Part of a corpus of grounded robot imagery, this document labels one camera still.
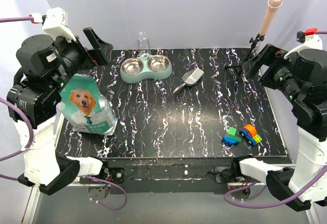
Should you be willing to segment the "teal double pet bowl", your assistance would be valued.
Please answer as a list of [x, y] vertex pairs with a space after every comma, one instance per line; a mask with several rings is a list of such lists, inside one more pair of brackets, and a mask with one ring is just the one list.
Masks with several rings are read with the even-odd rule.
[[172, 74], [172, 64], [163, 55], [134, 57], [123, 61], [120, 74], [122, 80], [129, 84], [145, 79], [164, 80]]

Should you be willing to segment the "teal dog food bag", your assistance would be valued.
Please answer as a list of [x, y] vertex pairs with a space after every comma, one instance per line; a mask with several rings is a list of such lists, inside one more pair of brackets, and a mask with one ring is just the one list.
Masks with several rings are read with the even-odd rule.
[[73, 130], [82, 133], [111, 136], [115, 132], [117, 118], [94, 78], [85, 74], [74, 75], [60, 92], [61, 102], [57, 112], [63, 114]]

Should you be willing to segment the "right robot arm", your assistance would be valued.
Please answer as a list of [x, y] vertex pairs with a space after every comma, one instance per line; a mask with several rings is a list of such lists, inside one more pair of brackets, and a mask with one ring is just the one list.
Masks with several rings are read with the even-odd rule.
[[252, 156], [242, 157], [231, 169], [237, 182], [249, 176], [265, 183], [278, 205], [294, 211], [309, 210], [312, 203], [326, 206], [326, 51], [304, 48], [287, 53], [267, 44], [243, 63], [245, 76], [260, 78], [267, 88], [279, 90], [292, 105], [297, 120], [299, 147], [295, 168], [274, 167]]

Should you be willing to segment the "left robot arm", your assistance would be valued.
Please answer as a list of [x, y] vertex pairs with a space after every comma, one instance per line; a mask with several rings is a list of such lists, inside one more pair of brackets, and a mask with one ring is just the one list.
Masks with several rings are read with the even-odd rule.
[[21, 68], [6, 102], [10, 117], [27, 124], [27, 147], [32, 145], [37, 127], [56, 115], [60, 92], [73, 75], [111, 60], [113, 45], [98, 37], [92, 28], [84, 28], [83, 32], [91, 49], [83, 47], [79, 39], [68, 41], [63, 36], [39, 34], [25, 39], [16, 52]]

